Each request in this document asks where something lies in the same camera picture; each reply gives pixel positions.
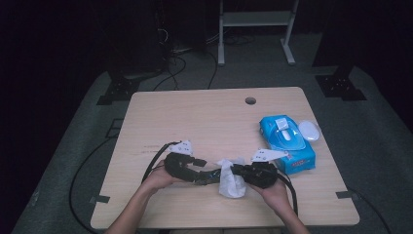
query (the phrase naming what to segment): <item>stand leg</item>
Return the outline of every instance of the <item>stand leg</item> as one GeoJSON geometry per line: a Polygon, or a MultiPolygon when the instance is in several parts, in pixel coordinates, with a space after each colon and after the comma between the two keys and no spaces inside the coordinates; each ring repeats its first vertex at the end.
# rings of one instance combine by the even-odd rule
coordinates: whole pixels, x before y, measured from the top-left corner
{"type": "Polygon", "coordinates": [[[341,98],[342,100],[366,100],[361,90],[358,90],[349,79],[354,64],[348,59],[338,66],[332,75],[316,76],[322,92],[327,98],[341,98]]]}
{"type": "Polygon", "coordinates": [[[224,54],[224,1],[219,3],[219,42],[218,42],[218,65],[225,64],[224,54]]]}
{"type": "Polygon", "coordinates": [[[285,33],[285,38],[281,39],[282,49],[285,53],[286,60],[289,65],[295,64],[295,59],[294,59],[294,56],[292,55],[291,50],[289,49],[288,43],[289,43],[289,38],[291,37],[291,31],[292,31],[292,26],[294,25],[295,16],[297,15],[298,3],[299,3],[299,0],[294,1],[294,5],[291,10],[291,15],[289,17],[288,27],[285,33]]]}

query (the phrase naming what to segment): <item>wooden table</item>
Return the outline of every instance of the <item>wooden table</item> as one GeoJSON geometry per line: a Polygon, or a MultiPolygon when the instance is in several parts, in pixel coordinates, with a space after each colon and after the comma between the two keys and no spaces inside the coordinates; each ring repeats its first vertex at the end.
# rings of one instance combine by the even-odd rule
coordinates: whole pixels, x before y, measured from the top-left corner
{"type": "MultiPolygon", "coordinates": [[[[134,94],[100,191],[110,199],[96,204],[92,227],[104,229],[114,221],[164,144],[189,139],[196,158],[217,162],[241,156],[250,164],[254,152],[266,148],[259,121],[279,114],[296,122],[317,122],[303,91],[294,87],[134,94]],[[246,98],[256,103],[247,104],[246,98]]],[[[301,220],[306,225],[357,224],[352,199],[337,198],[336,192],[347,188],[322,133],[312,146],[316,168],[291,176],[301,220]]],[[[230,199],[218,193],[218,184],[191,183],[177,183],[155,194],[140,223],[142,228],[270,226],[283,224],[251,188],[244,197],[230,199]]]]}

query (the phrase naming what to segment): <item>wet wipes package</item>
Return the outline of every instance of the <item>wet wipes package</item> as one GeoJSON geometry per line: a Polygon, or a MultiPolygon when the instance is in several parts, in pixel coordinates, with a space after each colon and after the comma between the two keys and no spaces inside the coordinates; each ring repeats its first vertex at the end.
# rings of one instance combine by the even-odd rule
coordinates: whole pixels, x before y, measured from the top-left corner
{"type": "Polygon", "coordinates": [[[267,116],[260,121],[261,134],[271,150],[288,154],[276,159],[279,170],[287,175],[316,167],[316,153],[297,124],[287,115],[267,116]]]}

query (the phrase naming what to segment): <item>white lid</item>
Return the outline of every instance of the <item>white lid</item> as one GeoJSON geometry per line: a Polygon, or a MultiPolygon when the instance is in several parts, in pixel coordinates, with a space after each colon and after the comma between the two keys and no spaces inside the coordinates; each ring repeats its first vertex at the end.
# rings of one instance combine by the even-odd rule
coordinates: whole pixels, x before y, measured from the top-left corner
{"type": "Polygon", "coordinates": [[[313,122],[305,120],[298,125],[301,135],[308,141],[319,139],[319,130],[313,122]]]}

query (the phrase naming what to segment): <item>gray carpet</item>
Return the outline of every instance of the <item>gray carpet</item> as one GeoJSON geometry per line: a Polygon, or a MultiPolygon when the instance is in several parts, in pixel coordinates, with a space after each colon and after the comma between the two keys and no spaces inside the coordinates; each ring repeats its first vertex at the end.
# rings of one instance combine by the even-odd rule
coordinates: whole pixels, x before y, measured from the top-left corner
{"type": "MultiPolygon", "coordinates": [[[[387,233],[372,204],[393,233],[411,233],[413,222],[413,136],[377,90],[372,78],[355,67],[350,75],[367,100],[342,101],[324,97],[316,75],[331,74],[335,67],[312,67],[319,45],[319,34],[293,35],[291,50],[297,64],[286,63],[279,35],[257,36],[239,47],[227,46],[226,64],[218,67],[211,89],[256,87],[301,87],[318,119],[322,133],[345,183],[362,194],[355,197],[360,222],[346,227],[310,227],[312,233],[387,233]]],[[[208,50],[217,56],[216,46],[208,50]]],[[[188,53],[180,56],[185,69],[175,76],[179,90],[206,89],[215,63],[210,54],[188,53]]],[[[172,59],[170,71],[183,65],[172,59]]],[[[168,77],[142,82],[139,90],[152,91],[168,77]]],[[[106,135],[114,119],[124,118],[127,101],[96,105],[110,84],[108,74],[96,77],[94,84],[67,129],[56,153],[22,213],[14,233],[88,233],[70,211],[69,191],[73,183],[72,205],[80,221],[89,226],[116,138],[106,135]]],[[[169,79],[157,91],[175,89],[169,79]]],[[[115,135],[117,129],[110,131],[115,135]]],[[[157,233],[156,230],[145,231],[157,233]]]]}

